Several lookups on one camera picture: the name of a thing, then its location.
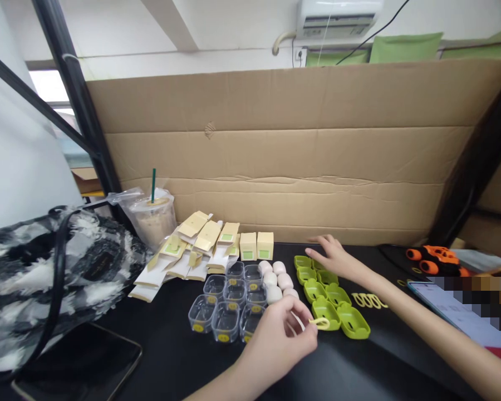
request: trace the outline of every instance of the orange toy car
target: orange toy car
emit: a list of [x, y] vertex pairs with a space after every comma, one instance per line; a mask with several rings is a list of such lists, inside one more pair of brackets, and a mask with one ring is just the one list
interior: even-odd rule
[[424, 245], [421, 248], [410, 248], [406, 257], [419, 261], [419, 268], [430, 275], [441, 273], [442, 276], [469, 277], [469, 271], [460, 265], [460, 260], [453, 251], [445, 247]]

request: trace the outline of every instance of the bag strap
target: bag strap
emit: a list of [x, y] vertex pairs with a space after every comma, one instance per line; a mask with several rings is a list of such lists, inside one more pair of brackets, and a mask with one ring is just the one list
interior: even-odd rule
[[37, 346], [33, 350], [32, 354], [22, 365], [16, 373], [20, 373], [25, 366], [36, 360], [41, 352], [45, 349], [46, 344], [52, 338], [52, 333], [56, 328], [57, 320], [60, 317], [61, 301], [63, 300], [63, 287], [65, 284], [65, 249], [67, 247], [67, 235], [68, 235], [68, 223], [73, 214], [79, 213], [81, 210], [75, 210], [70, 213], [61, 222], [57, 233], [55, 242], [55, 252], [54, 252], [54, 279], [52, 284], [52, 298], [50, 301], [50, 310], [48, 311], [48, 316], [43, 326], [43, 333], [39, 338]]

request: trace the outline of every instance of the pipe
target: pipe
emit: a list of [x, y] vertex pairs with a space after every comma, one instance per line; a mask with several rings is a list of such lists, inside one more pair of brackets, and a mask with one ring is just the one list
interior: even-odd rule
[[278, 54], [278, 51], [280, 50], [279, 49], [280, 43], [283, 40], [285, 40], [285, 39], [292, 39], [292, 38], [294, 38], [296, 36], [297, 36], [297, 32], [296, 31], [291, 31], [291, 32], [284, 32], [279, 37], [277, 37], [277, 39], [275, 40], [275, 42], [273, 44], [273, 56], [276, 56]]

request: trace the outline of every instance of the black and white bag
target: black and white bag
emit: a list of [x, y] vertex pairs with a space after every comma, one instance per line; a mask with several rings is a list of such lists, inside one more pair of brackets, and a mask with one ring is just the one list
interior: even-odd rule
[[0, 371], [18, 369], [75, 326], [100, 318], [150, 257], [123, 226], [83, 209], [56, 207], [1, 228]]

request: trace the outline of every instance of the green straw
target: green straw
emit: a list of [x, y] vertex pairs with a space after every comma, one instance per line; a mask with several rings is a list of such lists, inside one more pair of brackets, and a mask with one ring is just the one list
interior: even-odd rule
[[150, 203], [154, 203], [154, 188], [156, 188], [156, 169], [152, 169], [152, 196]]

